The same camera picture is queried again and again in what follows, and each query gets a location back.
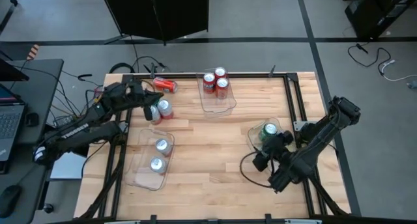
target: wooden table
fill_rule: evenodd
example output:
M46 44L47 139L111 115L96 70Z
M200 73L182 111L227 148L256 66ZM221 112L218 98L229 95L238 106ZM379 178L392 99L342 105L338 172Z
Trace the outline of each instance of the wooden table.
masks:
M308 120L324 116L319 87L313 72L298 73ZM108 74L105 85L121 81L121 74ZM206 119L201 108L197 81L177 79L176 94L167 94L175 118L153 126L134 109L131 120L124 171L129 168L141 129L154 128L175 136L175 153L165 186L158 191L129 186L122 182L117 219L263 219L308 217L302 184L290 184L282 193L251 184L239 173L239 161L250 152L248 130L265 119L276 117L281 127L291 130L291 119L282 78L231 79L237 106L231 115ZM93 153L97 146L90 148ZM86 211L102 188L109 148L104 147L85 166L74 216ZM342 209L349 204L333 148L319 157L321 182ZM267 183L268 174L259 173L247 161L244 170L256 181ZM316 213L319 206L310 184ZM111 208L109 193L106 215Z

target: red soda can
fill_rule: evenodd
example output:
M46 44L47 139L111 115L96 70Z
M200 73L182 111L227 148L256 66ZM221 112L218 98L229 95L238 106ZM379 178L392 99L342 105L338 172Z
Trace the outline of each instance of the red soda can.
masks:
M152 112L152 120L151 124L157 125L162 122L161 114L159 113L159 110L155 106L151 106L151 112Z
M220 78L216 84L216 96L219 99L225 99L227 97L227 91L229 89L229 80Z
M168 100L161 100L158 103L158 110L161 113L163 119L172 119L174 117L174 111L172 111L172 105Z
M211 94L214 92L216 87L216 78L212 73L206 73L203 77L203 89L204 92L207 94Z
M224 78L226 77L226 75L227 75L226 69L222 67L218 67L214 71L214 76L216 76L216 80L219 80L220 78Z
M164 92L175 93L178 89L176 82L162 77L154 78L153 84L157 89L163 90Z

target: gray floor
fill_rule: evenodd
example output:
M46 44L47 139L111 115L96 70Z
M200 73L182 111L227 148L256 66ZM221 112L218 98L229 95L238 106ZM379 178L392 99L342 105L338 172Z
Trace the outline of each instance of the gray floor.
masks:
M103 40L118 35L103 0L21 0L20 3L0 41ZM344 14L346 2L305 0L305 3L316 38L354 37ZM416 10L413 5L384 36L417 36ZM188 37L305 38L306 30L297 0L210 0L209 33ZM406 81L385 80L376 66L358 66L347 55L347 48L352 45L317 44L331 94L346 96L362 108L360 123L342 133L362 215L417 219L414 191L417 92L408 89ZM370 63L378 47L386 48L397 61L387 68L388 76L417 74L415 42L375 43L366 46L369 56L355 49L352 53ZM276 71L316 71L308 43L168 44L166 47L137 45L136 48L138 55L152 55L175 72L215 66L230 71L269 71L273 65ZM101 83L115 63L133 63L135 53L129 45L42 46L36 58L64 59L65 71L93 74L91 80ZM68 97L81 109L85 104L85 89L94 85L66 74L62 74L61 81ZM63 107L57 100L54 104ZM57 210L50 215L36 213L33 223L70 219L78 189L77 181L52 183L47 202Z

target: laptop screen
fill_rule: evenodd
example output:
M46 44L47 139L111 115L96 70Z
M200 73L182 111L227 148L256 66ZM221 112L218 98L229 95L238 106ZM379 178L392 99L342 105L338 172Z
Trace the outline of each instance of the laptop screen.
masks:
M0 85L0 103L4 102L15 102L17 99L13 96L12 93L6 87Z

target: computer mouse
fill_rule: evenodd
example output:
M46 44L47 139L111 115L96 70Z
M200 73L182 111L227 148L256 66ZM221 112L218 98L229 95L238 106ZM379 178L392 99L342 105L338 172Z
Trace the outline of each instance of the computer mouse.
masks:
M7 187L0 195L0 217L8 217L13 213L14 207L18 202L22 187L11 185Z

